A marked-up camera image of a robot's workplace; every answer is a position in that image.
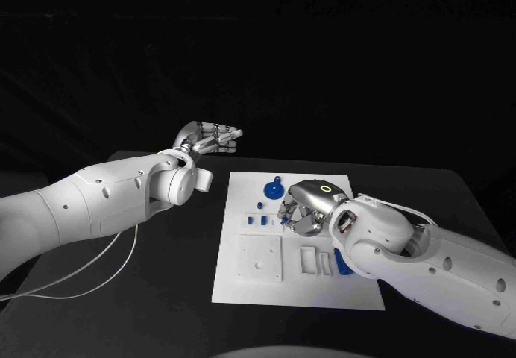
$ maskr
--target white paper sheet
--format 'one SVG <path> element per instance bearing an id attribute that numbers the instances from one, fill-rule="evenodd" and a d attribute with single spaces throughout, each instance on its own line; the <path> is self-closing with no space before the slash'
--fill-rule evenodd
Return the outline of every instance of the white paper sheet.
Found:
<path id="1" fill-rule="evenodd" d="M 250 229 L 250 232 L 243 229 L 242 213 L 276 214 L 281 199 L 271 200 L 263 196 L 263 185 L 274 181 L 275 176 L 281 177 L 285 191 L 297 182 L 318 179 L 337 185 L 346 195 L 353 197 L 348 179 L 344 175 L 230 173 L 212 302 L 384 310 L 376 280 L 369 280 L 357 274 L 348 276 L 338 274 L 327 228 L 315 237 L 301 237 L 289 230 L 284 230 L 282 233 L 278 233 L 276 230 L 274 233 L 266 230 L 259 232 L 259 225 Z M 258 201 L 263 203 L 262 210 L 256 208 Z M 242 239 L 242 235 L 281 237 L 282 278 L 279 282 L 239 278 L 239 260 L 242 259 L 239 239 Z M 317 258 L 321 252 L 328 253 L 331 277 L 321 275 L 320 262 L 317 262 L 320 274 L 315 277 L 299 274 L 301 246 L 315 247 Z"/>

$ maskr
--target blue plastic part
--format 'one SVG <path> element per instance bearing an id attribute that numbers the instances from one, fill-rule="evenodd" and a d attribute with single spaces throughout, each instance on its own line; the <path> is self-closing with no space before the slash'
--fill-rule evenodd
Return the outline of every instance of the blue plastic part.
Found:
<path id="1" fill-rule="evenodd" d="M 285 190 L 282 189 L 279 177 L 275 177 L 274 181 L 265 184 L 263 194 L 272 200 L 282 198 L 282 195 L 285 194 Z"/>
<path id="2" fill-rule="evenodd" d="M 340 255 L 340 250 L 337 248 L 334 248 L 333 252 L 335 254 L 335 267 L 338 268 L 338 273 L 341 275 L 351 274 L 353 270 L 346 265 L 344 259 L 341 258 L 341 255 Z"/>

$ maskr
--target white cable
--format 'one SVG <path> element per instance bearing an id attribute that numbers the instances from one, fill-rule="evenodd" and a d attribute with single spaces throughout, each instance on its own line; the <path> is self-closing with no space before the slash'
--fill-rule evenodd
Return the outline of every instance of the white cable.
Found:
<path id="1" fill-rule="evenodd" d="M 80 267 L 76 271 L 73 271 L 70 274 L 67 274 L 63 278 L 60 278 L 59 280 L 54 280 L 52 283 L 43 285 L 41 287 L 37 287 L 36 289 L 31 289 L 26 292 L 21 292 L 21 293 L 16 293 L 13 295 L 4 295 L 4 296 L 0 296 L 0 301 L 5 301 L 5 300 L 10 300 L 13 298 L 17 298 L 17 297 L 23 297 L 23 296 L 27 296 L 27 297 L 37 297 L 37 298 L 52 298 L 52 299 L 56 299 L 56 300 L 60 300 L 60 299 L 66 299 L 66 298 L 75 298 L 75 297 L 79 297 L 82 295 L 86 295 L 88 293 L 93 292 L 96 289 L 99 289 L 109 281 L 111 279 L 118 275 L 118 272 L 121 271 L 121 269 L 124 268 L 125 266 L 125 263 L 129 261 L 129 257 L 131 257 L 131 254 L 132 254 L 132 250 L 134 250 L 134 246 L 137 244 L 137 226 L 135 226 L 135 230 L 134 230 L 134 242 L 132 242 L 132 248 L 131 248 L 131 252 L 128 253 L 128 256 L 126 256 L 126 259 L 125 259 L 125 262 L 121 266 L 121 268 L 118 269 L 118 271 L 115 272 L 115 274 L 109 277 L 109 279 L 99 285 L 96 286 L 92 290 L 89 290 L 88 292 L 83 292 L 80 295 L 75 295 L 75 296 L 69 296 L 69 297 L 52 297 L 52 296 L 43 296 L 43 295 L 31 295 L 33 292 L 36 291 L 40 291 L 41 289 L 46 289 L 49 288 L 50 286 L 56 285 L 57 283 L 60 283 L 63 280 L 67 280 L 72 276 L 75 276 L 101 257 L 102 255 L 105 254 L 105 251 L 108 251 L 108 249 L 111 248 L 112 244 L 115 243 L 115 240 L 118 239 L 118 236 L 121 235 L 121 233 L 116 234 L 115 238 L 112 239 L 108 247 L 102 250 L 102 252 L 96 255 L 96 257 L 90 260 L 90 262 L 83 266 Z"/>
<path id="2" fill-rule="evenodd" d="M 396 209 L 400 209 L 400 210 L 406 211 L 408 213 L 412 213 L 413 215 L 419 216 L 431 225 L 438 226 L 435 221 L 422 212 L 416 211 L 415 209 L 410 209 L 409 207 L 403 207 L 402 205 L 397 205 L 397 204 L 389 203 L 387 201 L 372 198 L 370 196 L 367 196 L 364 194 L 359 194 L 359 196 L 364 196 L 364 197 L 373 199 L 374 201 L 377 201 L 379 203 L 389 205 L 390 207 L 395 207 Z"/>

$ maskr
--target black table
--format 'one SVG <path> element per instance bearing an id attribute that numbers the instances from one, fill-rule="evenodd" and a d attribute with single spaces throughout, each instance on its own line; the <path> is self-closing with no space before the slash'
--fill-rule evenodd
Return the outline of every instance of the black table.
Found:
<path id="1" fill-rule="evenodd" d="M 141 152 L 118 152 L 111 160 Z M 18 298 L 0 320 L 3 357 L 206 357 L 263 345 L 307 345 L 374 357 L 516 357 L 516 341 L 446 321 L 379 282 L 384 312 L 212 304 L 229 172 L 348 175 L 360 192 L 425 212 L 438 224 L 506 251 L 472 194 L 446 170 L 203 156 L 213 172 L 194 192 L 141 224 L 132 259 L 112 282 L 80 298 Z M 20 290 L 73 271 L 111 238 L 43 254 Z M 108 278 L 125 259 L 132 230 L 69 282 L 44 291 L 70 295 Z"/>

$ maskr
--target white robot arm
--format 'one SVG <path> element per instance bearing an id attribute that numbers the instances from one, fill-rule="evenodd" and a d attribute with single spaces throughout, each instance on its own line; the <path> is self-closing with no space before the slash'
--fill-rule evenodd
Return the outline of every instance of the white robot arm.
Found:
<path id="1" fill-rule="evenodd" d="M 53 185 L 0 199 L 0 280 L 57 246 L 109 236 L 209 191 L 199 156 L 235 152 L 235 127 L 190 122 L 174 147 L 144 157 L 88 166 Z"/>
<path id="2" fill-rule="evenodd" d="M 325 223 L 333 246 L 360 276 L 384 280 L 451 321 L 516 339 L 513 257 L 441 229 L 423 214 L 431 224 L 410 224 L 387 204 L 366 195 L 348 200 L 333 184 L 305 180 L 289 187 L 278 217 L 301 236 L 317 235 Z M 294 221 L 297 206 L 302 218 Z"/>

